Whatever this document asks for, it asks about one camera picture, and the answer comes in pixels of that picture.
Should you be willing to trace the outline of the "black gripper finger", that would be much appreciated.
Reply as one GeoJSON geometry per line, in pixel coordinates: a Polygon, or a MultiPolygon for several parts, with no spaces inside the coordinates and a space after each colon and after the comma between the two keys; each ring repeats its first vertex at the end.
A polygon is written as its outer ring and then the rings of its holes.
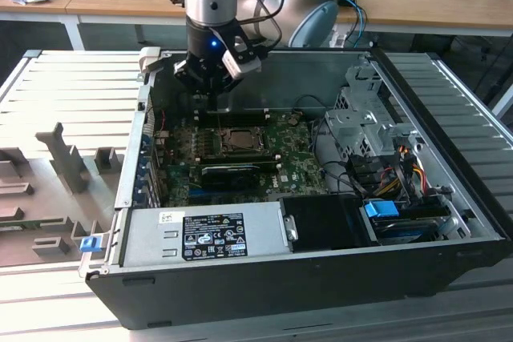
{"type": "Polygon", "coordinates": [[[185,59],[173,64],[173,74],[192,96],[198,110],[214,111],[212,78],[203,69],[194,67],[193,61],[185,59]]]}
{"type": "Polygon", "coordinates": [[[212,80],[212,110],[218,111],[218,99],[221,95],[229,94],[241,82],[241,79],[234,79],[230,74],[216,76],[212,80]]]}

